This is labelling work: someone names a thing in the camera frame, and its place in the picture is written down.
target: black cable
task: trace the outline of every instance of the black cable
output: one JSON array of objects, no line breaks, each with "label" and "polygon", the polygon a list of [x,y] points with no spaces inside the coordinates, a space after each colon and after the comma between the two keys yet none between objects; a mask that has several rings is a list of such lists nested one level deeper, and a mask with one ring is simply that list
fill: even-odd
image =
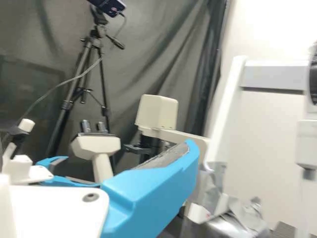
[{"label": "black cable", "polygon": [[125,25],[127,24],[127,18],[126,18],[126,16],[125,16],[122,12],[119,13],[119,15],[123,17],[124,21],[123,21],[122,25],[120,26],[120,28],[119,28],[119,29],[117,30],[117,32],[115,33],[115,35],[113,36],[114,38],[116,38],[116,37],[119,35],[119,33],[122,31],[122,29],[123,29],[123,28],[125,27]]}]

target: gray panel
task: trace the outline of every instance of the gray panel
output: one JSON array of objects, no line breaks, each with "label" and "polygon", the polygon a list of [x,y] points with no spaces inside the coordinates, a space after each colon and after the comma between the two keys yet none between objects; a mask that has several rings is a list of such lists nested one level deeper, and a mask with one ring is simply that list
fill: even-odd
[{"label": "gray panel", "polygon": [[304,91],[307,81],[307,61],[298,64],[246,64],[242,87]]}]

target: blue plastic part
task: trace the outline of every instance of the blue plastic part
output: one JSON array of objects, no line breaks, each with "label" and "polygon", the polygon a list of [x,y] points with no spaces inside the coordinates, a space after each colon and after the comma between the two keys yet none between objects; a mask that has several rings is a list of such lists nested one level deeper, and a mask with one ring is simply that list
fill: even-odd
[{"label": "blue plastic part", "polygon": [[[50,164],[58,159],[68,159],[67,156],[56,156],[52,158],[43,159],[36,163],[36,165],[41,165],[47,169],[50,168]],[[84,184],[79,182],[73,182],[62,176],[54,176],[51,180],[47,180],[40,183],[43,186],[59,186],[59,187],[100,187],[99,183],[94,184]]]},{"label": "blue plastic part", "polygon": [[129,170],[105,180],[101,189],[110,197],[101,238],[155,238],[177,215],[193,192],[199,149],[164,168]]}]

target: gray fabric backdrop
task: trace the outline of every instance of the gray fabric backdrop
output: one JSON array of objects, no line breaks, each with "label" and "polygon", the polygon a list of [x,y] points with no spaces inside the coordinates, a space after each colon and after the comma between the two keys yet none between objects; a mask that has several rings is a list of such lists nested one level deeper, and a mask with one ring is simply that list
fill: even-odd
[{"label": "gray fabric backdrop", "polygon": [[[127,25],[118,36],[126,45],[121,51],[105,40],[104,66],[107,92],[111,109],[111,126],[123,143],[137,140],[134,119],[142,94],[160,94],[179,101],[177,129],[202,134],[205,110],[212,82],[215,55],[225,9],[225,0],[127,0],[124,12]],[[70,78],[81,51],[80,38],[93,26],[88,2],[85,0],[28,0],[2,1],[0,3],[0,53],[22,61],[56,70]],[[113,35],[123,19],[108,18],[108,32]],[[12,80],[27,81],[23,76]],[[51,79],[57,84],[60,77]],[[101,99],[99,70],[92,73],[90,87]],[[15,86],[13,94],[23,88]],[[30,97],[36,99],[46,88],[33,85]],[[39,108],[49,109],[46,124],[53,125],[62,96],[52,95]],[[2,111],[2,119],[14,119],[30,104],[16,101],[15,113]],[[43,123],[41,110],[30,114],[38,125]],[[88,119],[95,123],[101,118],[100,107],[88,99],[87,104],[76,104],[66,126],[59,154],[67,154],[70,139],[79,130],[79,121]],[[35,161],[44,156],[45,146],[37,142],[49,139],[51,127],[42,134],[30,136],[24,150]],[[74,164],[81,164],[73,159]],[[124,156],[118,170],[137,164],[135,156]],[[81,177],[91,174],[91,166],[83,164],[78,170]]]}]

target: camera on tripod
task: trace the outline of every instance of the camera on tripod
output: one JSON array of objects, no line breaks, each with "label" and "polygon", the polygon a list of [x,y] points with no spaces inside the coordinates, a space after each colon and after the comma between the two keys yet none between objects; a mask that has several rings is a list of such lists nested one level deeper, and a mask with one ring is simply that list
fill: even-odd
[{"label": "camera on tripod", "polygon": [[[81,75],[86,69],[93,65],[96,55],[99,58],[99,68],[100,68],[100,79],[101,79],[101,90],[102,90],[102,101],[99,102],[97,98],[92,94],[92,90],[89,89],[90,82],[90,71],[87,74],[76,81],[73,81],[69,87],[68,93],[64,99],[64,102],[61,107],[59,117],[57,119],[55,128],[53,130],[47,151],[46,156],[54,156],[58,150],[60,139],[65,129],[66,122],[69,118],[69,114],[73,108],[74,103],[80,99],[80,103],[86,103],[87,95],[90,95],[100,106],[101,114],[105,119],[105,126],[108,133],[111,133],[109,125],[109,116],[110,110],[107,103],[106,95],[106,80],[104,74],[103,66],[103,42],[102,39],[107,37],[110,41],[117,46],[119,49],[123,50],[125,46],[119,42],[116,37],[110,36],[107,34],[106,25],[108,24],[107,19],[104,16],[104,13],[110,17],[115,17],[118,14],[122,15],[122,11],[126,6],[119,0],[88,0],[94,6],[90,6],[92,16],[94,18],[94,27],[90,31],[89,36],[84,39],[81,39],[84,43],[83,50],[78,61],[75,77]],[[111,166],[114,169],[114,160],[111,159]]]}]

